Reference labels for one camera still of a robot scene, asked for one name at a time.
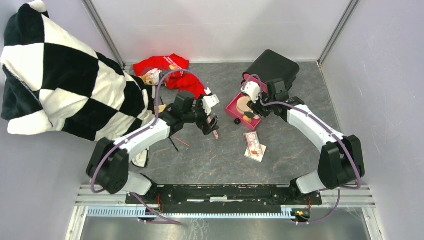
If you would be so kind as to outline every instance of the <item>black container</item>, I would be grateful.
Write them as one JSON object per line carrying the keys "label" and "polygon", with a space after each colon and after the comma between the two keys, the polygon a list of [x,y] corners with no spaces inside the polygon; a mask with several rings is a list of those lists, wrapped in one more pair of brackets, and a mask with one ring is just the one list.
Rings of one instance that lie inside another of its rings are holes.
{"label": "black container", "polygon": [[283,79],[285,88],[290,90],[299,70],[300,67],[297,63],[268,49],[243,73],[242,83],[246,81],[246,74],[256,74],[264,83],[274,79]]}

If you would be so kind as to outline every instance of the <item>pink box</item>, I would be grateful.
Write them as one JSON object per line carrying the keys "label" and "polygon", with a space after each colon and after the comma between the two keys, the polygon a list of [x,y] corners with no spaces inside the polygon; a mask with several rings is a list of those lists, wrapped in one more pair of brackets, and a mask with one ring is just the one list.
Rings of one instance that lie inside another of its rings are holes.
{"label": "pink box", "polygon": [[[248,79],[248,77],[249,77],[250,75],[249,74],[245,74],[244,76],[243,76],[243,78],[244,78],[244,80],[247,80]],[[252,82],[255,82],[255,83],[259,83],[259,80],[258,79],[256,79],[255,77],[253,77],[252,78],[252,80],[251,80]],[[263,82],[261,82],[262,83],[262,90],[265,92],[265,93],[268,93],[268,89],[267,89],[267,85],[265,84],[265,83],[263,83]],[[230,115],[233,119],[240,119],[240,121],[241,121],[241,124],[243,124],[244,126],[246,126],[248,129],[250,129],[251,131],[254,131],[255,129],[256,129],[256,127],[258,126],[258,124],[262,121],[262,119],[252,119],[252,122],[251,123],[248,123],[247,121],[245,121],[244,119],[243,119],[243,115],[242,114],[240,114],[238,111],[237,111],[237,100],[239,100],[239,98],[241,98],[241,97],[243,97],[243,94],[240,92],[235,98],[234,98],[234,100],[232,100],[231,101],[231,103],[225,108],[225,112],[228,114],[228,115]]]}

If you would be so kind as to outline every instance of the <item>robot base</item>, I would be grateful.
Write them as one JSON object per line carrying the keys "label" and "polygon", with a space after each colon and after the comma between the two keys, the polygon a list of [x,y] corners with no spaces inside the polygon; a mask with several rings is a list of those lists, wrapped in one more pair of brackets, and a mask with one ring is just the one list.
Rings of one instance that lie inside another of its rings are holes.
{"label": "robot base", "polygon": [[[281,213],[281,206],[321,205],[319,192],[293,200],[293,192],[281,185],[158,185],[150,196],[140,196],[147,204],[163,201],[165,213],[173,214],[261,214]],[[132,195],[126,204],[139,205]]]}

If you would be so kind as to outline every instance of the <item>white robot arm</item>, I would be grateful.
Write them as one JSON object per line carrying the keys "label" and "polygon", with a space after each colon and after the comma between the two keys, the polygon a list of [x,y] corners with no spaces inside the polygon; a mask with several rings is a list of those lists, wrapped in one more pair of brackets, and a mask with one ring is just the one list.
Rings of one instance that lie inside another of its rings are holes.
{"label": "white robot arm", "polygon": [[299,195],[322,189],[335,189],[356,179],[354,170],[345,152],[335,137],[342,140],[360,173],[365,174],[360,140],[345,136],[321,121],[298,97],[289,98],[282,79],[267,83],[268,93],[256,82],[248,82],[241,92],[251,98],[248,106],[261,117],[271,113],[300,130],[320,151],[318,170],[290,182]]}
{"label": "white robot arm", "polygon": [[140,196],[147,194],[152,187],[152,181],[142,174],[129,172],[129,162],[148,147],[183,129],[184,124],[195,123],[204,135],[217,130],[218,117],[215,116],[210,122],[208,118],[212,108],[220,101],[209,90],[206,92],[209,95],[201,96],[195,103],[191,92],[182,91],[176,96],[175,102],[159,114],[158,119],[114,141],[107,138],[98,141],[86,170],[88,176],[93,178],[105,155],[117,147],[108,157],[108,161],[100,166],[96,184],[101,185],[110,194],[121,190]]}

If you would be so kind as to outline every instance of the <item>white backdrop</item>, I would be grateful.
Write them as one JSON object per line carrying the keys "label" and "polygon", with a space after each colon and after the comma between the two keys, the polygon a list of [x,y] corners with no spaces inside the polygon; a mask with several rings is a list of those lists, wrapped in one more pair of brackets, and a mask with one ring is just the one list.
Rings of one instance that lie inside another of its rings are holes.
{"label": "white backdrop", "polygon": [[124,62],[176,53],[245,62],[271,49],[316,61],[349,0],[93,0]]}

